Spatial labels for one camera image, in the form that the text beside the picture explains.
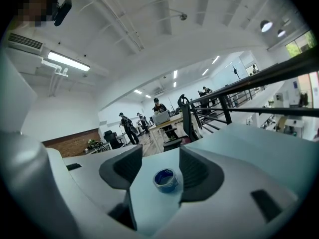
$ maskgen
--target metal railing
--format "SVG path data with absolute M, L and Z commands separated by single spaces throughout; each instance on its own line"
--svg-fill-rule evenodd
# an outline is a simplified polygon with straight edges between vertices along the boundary
M 319 47 L 316 46 L 288 61 L 280 64 L 273 65 L 267 69 L 264 69 L 252 76 L 246 77 L 240 81 L 237 81 L 231 85 L 221 88 L 213 93 L 200 97 L 198 99 L 190 101 L 191 111 L 194 112 L 196 121 L 200 129 L 206 129 L 213 133 L 204 125 L 208 125 L 216 130 L 220 130 L 219 127 L 208 123 L 207 121 L 213 120 L 225 124 L 232 123 L 230 112 L 245 112 L 245 113 L 259 113 L 259 114 L 278 114 L 278 115 L 293 115 L 293 116 L 308 116 L 319 118 L 319 109 L 313 108 L 239 108 L 239 106 L 248 100 L 253 99 L 257 93 L 251 94 L 251 90 L 257 87 L 264 88 L 265 85 L 276 83 L 279 81 L 291 79 L 303 74 L 318 71 L 319 69 Z M 241 100 L 240 103 L 236 103 L 232 100 L 240 92 L 245 92 L 246 98 Z M 219 99 L 218 104 L 221 108 L 205 107 L 203 103 L 209 103 L 209 100 Z M 194 103 L 201 102 L 201 105 L 194 106 Z M 218 119 L 217 116 L 211 116 L 216 111 L 222 111 L 225 120 Z

